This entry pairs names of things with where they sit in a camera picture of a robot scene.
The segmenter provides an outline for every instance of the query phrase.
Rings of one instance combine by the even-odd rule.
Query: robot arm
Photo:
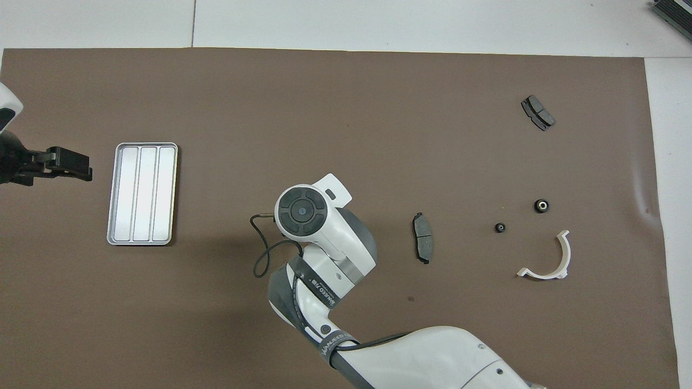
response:
[[[91,181],[88,156],[57,146],[45,152],[27,150],[14,134],[5,130],[23,108],[12,91],[0,83],[0,184],[32,186],[35,177]]]
[[[345,206],[351,195],[332,174],[279,197],[274,216],[304,255],[272,273],[269,302],[322,358],[356,388],[527,389],[495,352],[454,327],[431,327],[382,341],[358,341],[328,319],[329,312],[375,266],[372,234]]]

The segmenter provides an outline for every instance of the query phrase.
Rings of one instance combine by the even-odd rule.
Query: metal tray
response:
[[[116,147],[108,243],[158,246],[170,242],[177,168],[175,143],[121,143]]]

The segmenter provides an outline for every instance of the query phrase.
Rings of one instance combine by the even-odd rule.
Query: brown mat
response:
[[[95,178],[0,187],[0,386],[349,388],[251,273],[262,244],[249,216],[333,172],[380,253],[331,315],[355,337],[453,325],[553,389],[678,387],[642,59],[205,48],[3,60],[26,107],[10,131],[89,155]],[[526,117],[529,94],[554,128]],[[106,243],[126,141],[180,147],[171,246]],[[435,237],[429,265],[414,255],[416,212]],[[563,229],[567,278],[516,277],[557,266]],[[278,249],[273,269],[291,255]]]

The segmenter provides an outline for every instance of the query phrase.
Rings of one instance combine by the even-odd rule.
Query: small black nut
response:
[[[534,210],[538,213],[546,213],[550,209],[550,203],[546,199],[538,199],[534,203]]]

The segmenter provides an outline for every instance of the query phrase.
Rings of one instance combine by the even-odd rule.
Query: white table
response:
[[[0,50],[220,46],[645,57],[680,387],[692,389],[692,42],[648,8],[645,0],[5,0]]]

